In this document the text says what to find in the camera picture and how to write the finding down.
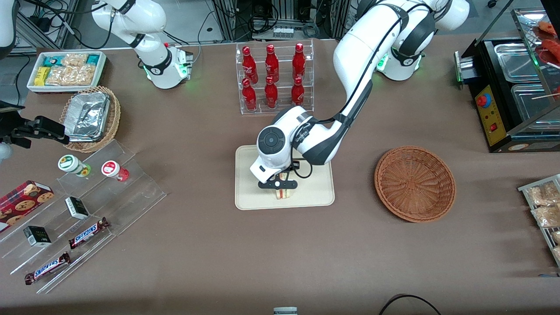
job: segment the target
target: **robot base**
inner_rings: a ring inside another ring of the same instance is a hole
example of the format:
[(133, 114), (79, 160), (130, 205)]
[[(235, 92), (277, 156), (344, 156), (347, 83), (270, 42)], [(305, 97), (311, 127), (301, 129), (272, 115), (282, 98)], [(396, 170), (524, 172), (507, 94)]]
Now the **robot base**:
[(167, 49), (171, 52), (172, 59), (163, 74), (154, 75), (146, 70), (150, 81), (160, 89), (170, 89), (184, 80), (190, 80), (190, 74), (193, 69), (192, 53), (185, 52), (176, 47), (168, 47)]
[[(313, 166), (313, 175), (301, 179), (293, 172), (290, 179), (297, 181), (298, 187), (291, 192), (288, 199), (276, 199), (276, 190), (261, 189), (258, 180), (249, 170), (251, 164), (259, 156), (256, 145), (240, 146), (235, 152), (235, 206), (239, 210), (278, 209), (296, 207), (329, 206), (334, 202), (333, 173), (330, 163)], [(301, 154), (293, 151), (294, 159)], [(302, 175), (309, 174), (309, 164), (302, 161)]]

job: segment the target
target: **red switch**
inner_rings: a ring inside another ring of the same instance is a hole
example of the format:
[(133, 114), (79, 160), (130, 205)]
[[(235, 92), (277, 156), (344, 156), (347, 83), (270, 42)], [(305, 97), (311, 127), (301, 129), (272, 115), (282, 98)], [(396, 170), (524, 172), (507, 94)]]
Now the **red switch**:
[(477, 98), (477, 105), (480, 106), (480, 107), (483, 107), (483, 106), (486, 105), (487, 101), (488, 101), (488, 99), (486, 98), (486, 96), (484, 96), (484, 95), (479, 96)]

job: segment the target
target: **clear acrylic display stand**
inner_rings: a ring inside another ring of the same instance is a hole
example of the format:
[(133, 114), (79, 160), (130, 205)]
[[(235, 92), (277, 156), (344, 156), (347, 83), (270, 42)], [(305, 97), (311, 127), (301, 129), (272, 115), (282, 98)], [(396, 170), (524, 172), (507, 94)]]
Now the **clear acrylic display stand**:
[[(157, 183), (136, 163), (134, 154), (117, 140), (95, 152), (83, 162), (91, 166), (87, 177), (65, 174), (51, 185), (55, 197), (46, 207), (32, 212), (29, 219), (22, 219), (10, 230), (0, 234), (2, 264), (12, 275), (21, 278), (43, 267), (68, 252), (72, 263), (57, 268), (30, 285), (37, 293), (48, 293), (67, 276), (78, 269), (99, 249), (124, 232), (165, 196)], [(101, 173), (101, 166), (108, 160), (117, 161), (130, 172), (125, 182), (118, 182)], [(68, 196), (81, 199), (90, 216), (86, 220), (73, 218), (64, 200)], [(101, 218), (106, 217), (110, 226), (97, 233), (86, 243), (70, 249), (68, 241), (79, 235)], [(23, 229), (28, 225), (45, 228), (52, 244), (45, 248), (31, 247)]]
[[(236, 46), (236, 69), (237, 69), (237, 88), (239, 90), (239, 104), (241, 106), (241, 113), (242, 114), (266, 114), (266, 113), (279, 113), (286, 107), (293, 106), (292, 105), (292, 86), (293, 86), (293, 77), (292, 77), (292, 59), (293, 55), (296, 50), (296, 43), (302, 43), (304, 45), (304, 55), (306, 58), (305, 61), (305, 77), (303, 78), (302, 86), (305, 89), (304, 93), (304, 103), (302, 107), (308, 111), (313, 111), (314, 107), (314, 65), (313, 65), (313, 41), (311, 40), (300, 40), (300, 41), (275, 41), (274, 42), (274, 51), (276, 52), (276, 56), (278, 56), (279, 61), (279, 70), (280, 70), (280, 80), (276, 82), (276, 87), (278, 88), (278, 106), (272, 109), (269, 108), (266, 104), (266, 97), (264, 95), (264, 87), (266, 86), (266, 77), (267, 72), (264, 65), (264, 61), (267, 58), (267, 49), (263, 43), (260, 42), (252, 42), (252, 43), (245, 43), (245, 44), (238, 44)], [(248, 46), (251, 49), (251, 55), (255, 59), (256, 62), (256, 72), (259, 75), (259, 81), (253, 85), (256, 93), (256, 110), (254, 112), (250, 112), (247, 110), (245, 106), (245, 102), (243, 101), (243, 94), (241, 90), (243, 89), (243, 85), (241, 84), (241, 80), (245, 77), (245, 73), (243, 72), (243, 54), (241, 52), (241, 48), (244, 46)]]

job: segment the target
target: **cookie box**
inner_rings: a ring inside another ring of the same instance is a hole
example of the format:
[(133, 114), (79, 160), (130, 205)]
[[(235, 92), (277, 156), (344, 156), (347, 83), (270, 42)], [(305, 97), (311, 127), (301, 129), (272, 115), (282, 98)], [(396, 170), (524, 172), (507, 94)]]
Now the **cookie box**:
[[(38, 86), (38, 85), (35, 85), (35, 77), (37, 76), (37, 73), (39, 72), (39, 68), (41, 68), (44, 65), (45, 60), (47, 58), (60, 56), (60, 55), (65, 55), (67, 53), (79, 53), (79, 54), (89, 54), (90, 56), (91, 55), (98, 55), (99, 56), (99, 58), (97, 60), (96, 68), (95, 68), (94, 77), (93, 77), (93, 80), (91, 81), (91, 84), (90, 85), (75, 85), (75, 86)], [(95, 86), (97, 86), (97, 84), (99, 83), (99, 80), (101, 79), (101, 74), (103, 73), (103, 67), (105, 66), (106, 59), (107, 59), (106, 55), (103, 52), (100, 52), (98, 50), (64, 50), (64, 51), (61, 51), (61, 52), (40, 53), (37, 56), (37, 61), (35, 62), (35, 65), (33, 66), (33, 71), (31, 71), (31, 76), (29, 77), (29, 80), (27, 81), (27, 88), (30, 91), (33, 91), (37, 94), (60, 94), (60, 93), (78, 92), (78, 91), (86, 90), (90, 87), (95, 87)]]
[(50, 187), (28, 180), (0, 198), (0, 233), (53, 196)]

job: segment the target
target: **red emergency stop button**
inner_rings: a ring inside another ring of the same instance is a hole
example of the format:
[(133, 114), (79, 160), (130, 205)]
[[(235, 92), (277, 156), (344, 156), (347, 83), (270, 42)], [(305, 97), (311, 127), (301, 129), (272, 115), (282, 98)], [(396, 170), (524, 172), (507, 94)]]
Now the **red emergency stop button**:
[(477, 98), (477, 105), (482, 107), (486, 105), (486, 96), (482, 95)]
[(484, 93), (483, 95), (477, 97), (477, 105), (482, 108), (488, 108), (491, 102), (492, 97), (488, 93)]

